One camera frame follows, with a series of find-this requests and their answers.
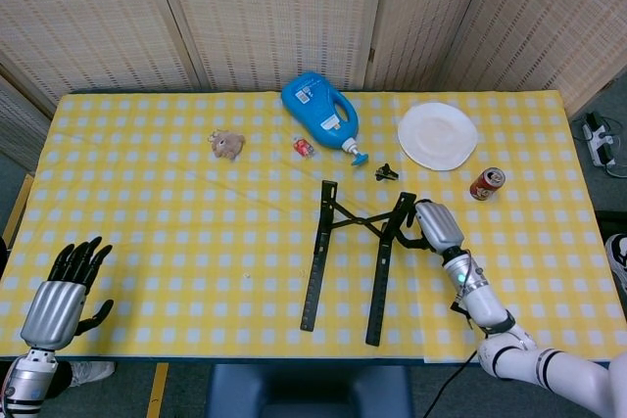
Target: black clip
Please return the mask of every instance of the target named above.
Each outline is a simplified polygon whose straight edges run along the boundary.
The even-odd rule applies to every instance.
[[[383,178],[386,180],[398,180],[399,174],[396,171],[393,171],[390,168],[390,165],[386,163],[374,172],[374,177],[376,178],[376,181],[381,181]]]
[[[453,301],[453,303],[451,304],[451,307],[449,307],[449,308],[453,312],[460,313],[461,315],[466,317],[466,322],[468,323],[468,326],[470,327],[470,330],[472,330],[472,323],[470,323],[470,320],[472,320],[472,317],[470,316],[470,313],[468,313],[468,311],[465,308],[462,308],[459,305],[460,301],[461,301],[461,298],[459,296],[455,296],[455,300]]]

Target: cable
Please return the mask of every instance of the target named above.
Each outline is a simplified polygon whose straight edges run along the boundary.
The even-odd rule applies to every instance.
[[[601,116],[601,118],[605,121],[613,121],[616,124],[618,124],[618,127],[620,128],[619,131],[614,133],[614,136],[617,136],[618,134],[622,134],[623,133],[623,123],[620,122],[618,119],[614,119],[613,117],[609,117],[609,116]],[[611,126],[609,125],[609,122],[606,122],[605,124],[607,124],[607,131],[611,131]]]
[[[462,293],[466,289],[466,282],[468,281],[468,275],[470,274],[470,271],[472,270],[472,253],[470,252],[470,250],[466,250],[466,252],[468,253],[469,263],[468,263],[468,269],[466,270],[466,276],[465,276],[465,278],[463,280],[463,284],[461,285],[461,290],[460,291]],[[468,325],[470,326],[470,329],[472,330],[472,324],[470,323],[469,319],[468,319]],[[435,398],[433,399],[433,401],[429,405],[429,408],[427,409],[427,411],[424,413],[424,415],[422,415],[422,418],[427,418],[427,416],[429,416],[429,414],[433,410],[433,407],[435,407],[436,403],[440,399],[440,396],[442,396],[442,393],[444,392],[444,389],[453,381],[453,379],[455,377],[457,377],[461,373],[461,371],[463,371],[463,369],[470,363],[470,361],[474,358],[474,356],[476,354],[477,354],[477,350],[473,351],[472,354],[470,355],[470,357],[466,360],[466,362],[464,362],[464,364],[462,364],[459,367],[459,369],[457,371],[455,371],[451,375],[451,377],[449,379],[447,379],[447,381],[442,385],[442,387],[440,388],[438,393],[435,395]]]
[[[605,166],[605,173],[607,173],[609,176],[613,178],[627,178],[627,175],[619,175],[618,173],[614,173],[613,171],[609,170],[609,168],[607,168],[607,165]]]
[[[620,146],[622,144],[622,141],[620,140],[620,136],[612,136],[612,137],[615,141],[618,141],[618,145],[616,146],[616,151],[615,151],[616,155],[618,155],[618,153],[620,152]]]
[[[574,119],[574,120],[572,121],[572,124],[574,125],[574,124],[576,124],[577,122],[584,120],[585,118],[586,118],[585,116],[578,117],[577,119]],[[574,134],[574,132],[573,132],[573,129],[572,129],[572,128],[570,129],[570,134],[572,134],[572,138],[573,138],[575,141],[579,141],[579,142],[590,142],[590,141],[592,141],[592,137],[591,137],[590,139],[585,139],[585,138],[583,138],[583,139],[582,139],[581,137],[577,137],[577,136],[575,136],[575,134]]]
[[[16,359],[11,363],[9,370],[7,371],[7,375],[4,376],[4,381],[2,382],[2,390],[0,391],[0,403],[2,404],[2,412],[4,413],[5,418],[14,418],[13,413],[9,411],[7,408],[7,396],[5,392],[7,391],[7,386],[9,385],[9,381],[11,380],[11,374],[13,374],[13,370],[18,365],[18,361],[20,359],[24,359],[26,354],[22,354],[21,356],[16,357]]]
[[[440,391],[438,391],[437,395],[435,395],[435,398],[433,399],[433,401],[431,402],[431,404],[429,405],[429,408],[427,408],[427,411],[424,413],[424,415],[422,415],[422,418],[427,418],[427,416],[429,416],[429,414],[431,413],[431,411],[433,410],[433,408],[435,407],[436,403],[438,402],[438,400],[440,399],[440,396],[442,396],[442,393],[444,392],[444,389],[447,387],[448,384],[450,384],[453,379],[455,377],[457,377],[461,371],[463,371],[463,369],[470,363],[470,361],[474,358],[474,356],[477,354],[477,351],[473,351],[472,354],[470,355],[470,357],[466,360],[466,362],[464,362],[464,364],[462,364],[459,369],[457,371],[455,371],[451,377],[449,379],[447,379],[447,381],[442,385],[442,387],[440,388]]]

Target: paper plate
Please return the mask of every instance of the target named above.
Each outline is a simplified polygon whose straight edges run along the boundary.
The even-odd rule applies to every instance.
[[[429,102],[405,113],[399,123],[399,141],[413,161],[433,170],[452,170],[477,146],[477,128],[457,108]]]

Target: bottle handle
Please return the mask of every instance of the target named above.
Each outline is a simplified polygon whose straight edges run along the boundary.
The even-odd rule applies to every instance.
[[[342,95],[337,90],[330,90],[329,94],[331,95],[333,105],[338,105],[342,110],[344,110],[344,113],[346,113],[347,121],[354,121],[355,123],[359,123],[357,113],[355,112],[353,105],[351,105],[351,102],[349,102],[344,95]]]

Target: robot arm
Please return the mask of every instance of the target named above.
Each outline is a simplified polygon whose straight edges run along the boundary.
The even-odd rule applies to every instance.
[[[455,286],[456,301],[486,334],[478,348],[481,367],[491,376],[541,386],[602,417],[627,416],[627,353],[615,358],[609,371],[598,364],[552,348],[538,348],[503,307],[469,251],[463,234],[443,205],[419,201],[416,219],[426,241],[444,259]]]
[[[98,269],[112,249],[108,245],[94,255],[101,240],[65,247],[39,286],[21,333],[30,351],[14,361],[4,379],[0,418],[36,417],[57,370],[55,350],[100,325],[111,311],[114,302],[107,300],[96,315],[80,320]]]

